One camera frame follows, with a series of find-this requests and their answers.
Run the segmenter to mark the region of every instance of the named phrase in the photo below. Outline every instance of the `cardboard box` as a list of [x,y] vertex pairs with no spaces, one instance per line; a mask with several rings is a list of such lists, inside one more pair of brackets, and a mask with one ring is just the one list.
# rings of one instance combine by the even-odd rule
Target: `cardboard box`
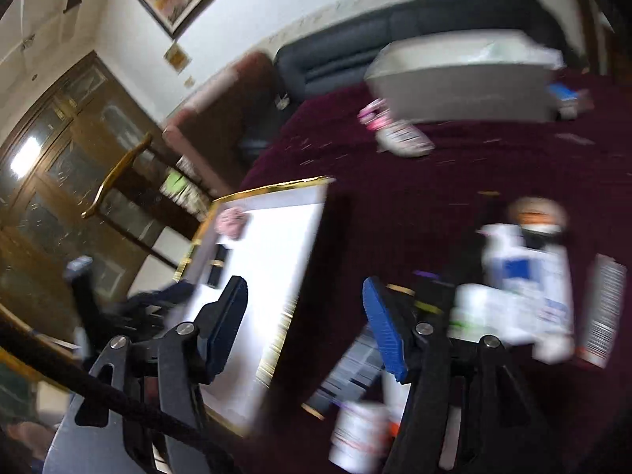
[[391,43],[365,80],[396,119],[544,122],[560,59],[516,30],[449,32]]

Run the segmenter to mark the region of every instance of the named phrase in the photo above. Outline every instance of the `glass cabinet door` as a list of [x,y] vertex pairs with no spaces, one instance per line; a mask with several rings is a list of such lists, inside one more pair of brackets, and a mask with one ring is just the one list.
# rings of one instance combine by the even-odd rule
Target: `glass cabinet door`
[[63,147],[46,173],[57,186],[81,205],[94,201],[108,170],[90,158],[75,141],[71,140]]
[[97,66],[90,66],[79,78],[66,83],[61,93],[71,107],[78,109],[106,81],[105,74]]
[[160,223],[116,189],[105,197],[100,212],[150,247],[162,231]]
[[[161,141],[160,129],[138,106],[114,86],[102,87],[77,113],[77,123],[83,131],[99,138],[100,157],[112,166],[133,149],[149,132]],[[166,178],[166,166],[145,151],[134,163],[141,175],[156,184]]]
[[36,395],[31,382],[0,363],[0,412],[4,418],[37,419]]
[[56,132],[67,124],[68,117],[55,103],[48,104],[34,118],[0,166],[0,209],[8,209],[16,189],[55,139]]
[[2,303],[36,331],[57,339],[73,341],[73,329],[79,324],[69,290],[58,286],[51,290],[38,275],[37,266],[24,262],[3,262],[0,267]]
[[68,262],[84,254],[91,256],[97,299],[105,306],[125,299],[146,254],[98,216],[81,219],[69,215],[59,204],[59,194],[46,184],[36,183],[35,187],[36,192],[24,194],[29,201],[17,225],[7,226],[5,231],[35,259],[46,258],[59,280]]

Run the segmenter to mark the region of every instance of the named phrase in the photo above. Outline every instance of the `white container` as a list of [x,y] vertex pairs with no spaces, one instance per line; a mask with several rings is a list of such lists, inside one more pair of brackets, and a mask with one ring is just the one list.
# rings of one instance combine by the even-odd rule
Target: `white container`
[[382,371],[382,393],[384,394],[384,402],[389,409],[390,433],[396,437],[410,394],[410,383],[402,385],[393,374],[384,370]]
[[487,237],[481,257],[487,284],[501,289],[501,266],[508,258],[524,256],[525,240],[520,226],[516,224],[487,224],[481,228],[481,232]]
[[331,435],[331,463],[352,474],[375,472],[384,455],[389,410],[381,403],[346,402],[340,407]]
[[555,115],[548,85],[560,63],[518,30],[448,32],[391,43],[365,80],[395,119],[544,122]]

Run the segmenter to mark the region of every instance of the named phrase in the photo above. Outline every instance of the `barcode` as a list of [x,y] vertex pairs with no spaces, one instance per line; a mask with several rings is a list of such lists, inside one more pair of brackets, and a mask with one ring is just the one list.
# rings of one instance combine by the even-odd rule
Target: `barcode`
[[324,418],[322,415],[331,404],[359,400],[382,371],[383,365],[373,332],[366,325],[303,408]]
[[592,330],[590,331],[590,337],[588,343],[586,344],[586,350],[589,353],[606,358],[610,353],[613,342],[614,330],[595,322],[593,323]]
[[581,356],[605,367],[619,328],[619,315],[626,281],[626,268],[614,259],[598,254],[589,299],[589,323]]

